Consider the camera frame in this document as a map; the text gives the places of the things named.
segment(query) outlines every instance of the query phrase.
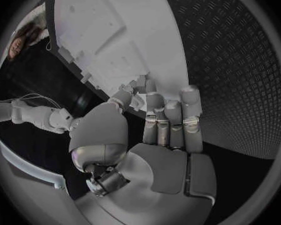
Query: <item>wire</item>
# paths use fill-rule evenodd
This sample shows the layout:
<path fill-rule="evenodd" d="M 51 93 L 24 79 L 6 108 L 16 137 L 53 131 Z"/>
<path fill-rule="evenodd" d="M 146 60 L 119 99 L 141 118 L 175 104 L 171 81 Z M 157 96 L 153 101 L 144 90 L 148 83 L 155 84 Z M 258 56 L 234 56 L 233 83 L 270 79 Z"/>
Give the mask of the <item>wire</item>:
<path fill-rule="evenodd" d="M 48 102 L 50 102 L 51 104 L 53 104 L 56 108 L 58 109 L 61 109 L 61 106 L 56 102 L 54 101 L 53 99 L 47 97 L 47 96 L 43 96 L 39 93 L 28 93 L 24 96 L 21 96 L 19 98 L 10 98 L 10 99 L 5 99 L 5 100 L 0 100 L 0 103 L 7 103 L 7 102 L 12 102 L 14 100 L 30 100 L 30 99 L 46 99 Z"/>

